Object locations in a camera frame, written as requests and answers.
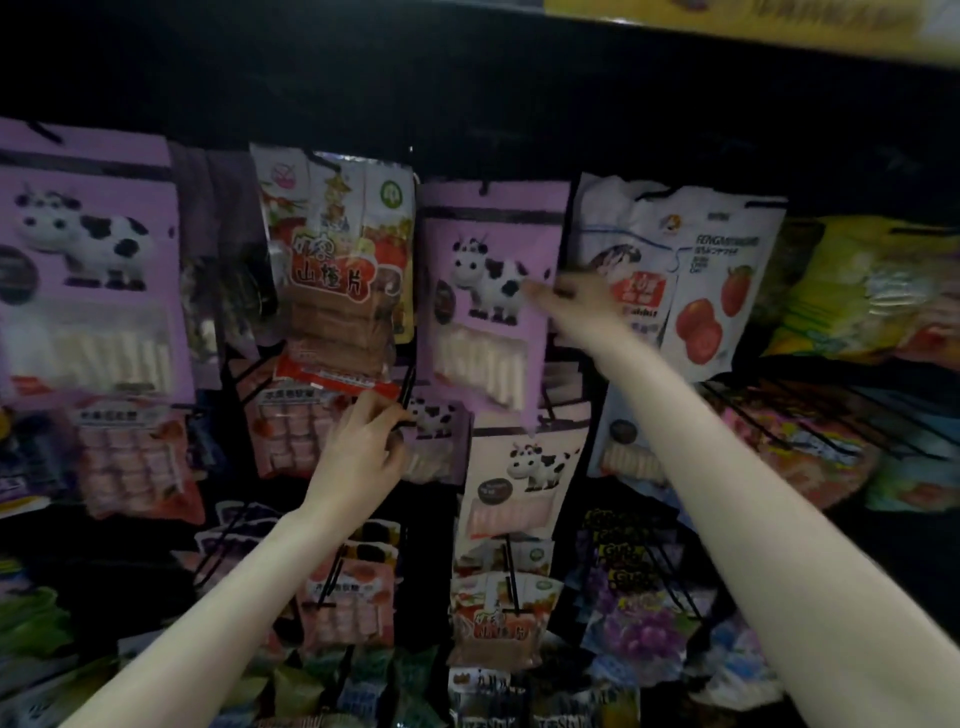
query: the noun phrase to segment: purple snack package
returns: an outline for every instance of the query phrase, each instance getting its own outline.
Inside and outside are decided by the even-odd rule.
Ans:
[[[36,129],[0,118],[0,352],[16,393],[193,402],[166,141]]]
[[[552,284],[566,182],[432,182],[420,188],[418,368],[444,400],[471,412],[506,408],[537,425],[547,317],[524,279]]]

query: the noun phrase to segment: logo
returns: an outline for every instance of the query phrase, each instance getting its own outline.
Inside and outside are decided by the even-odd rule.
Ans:
[[[297,186],[297,170],[293,164],[275,164],[270,178],[280,189],[293,189]]]
[[[660,220],[660,229],[663,232],[674,233],[680,229],[680,226],[684,223],[680,215],[667,215],[662,220]]]
[[[403,192],[400,185],[392,180],[387,180],[380,187],[380,200],[390,209],[397,209],[403,205]]]

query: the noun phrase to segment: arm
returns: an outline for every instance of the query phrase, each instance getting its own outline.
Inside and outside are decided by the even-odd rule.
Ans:
[[[330,434],[303,505],[64,728],[206,728],[309,573],[390,493],[406,465],[398,404],[364,394]]]
[[[960,719],[960,651],[819,511],[743,445],[620,318],[606,283],[525,293],[630,402],[733,597],[817,728]]]

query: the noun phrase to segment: forearm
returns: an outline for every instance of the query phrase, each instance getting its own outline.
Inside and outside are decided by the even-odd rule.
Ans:
[[[624,392],[771,663],[815,726],[960,715],[960,652],[824,516],[638,341],[603,369]]]
[[[205,728],[310,571],[348,533],[300,511],[63,725]]]

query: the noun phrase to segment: store shelf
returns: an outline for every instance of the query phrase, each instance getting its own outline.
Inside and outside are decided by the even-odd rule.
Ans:
[[[308,145],[422,176],[590,171],[785,194],[797,214],[960,224],[960,76],[943,69],[448,2],[14,12],[71,62],[36,59],[5,115]]]

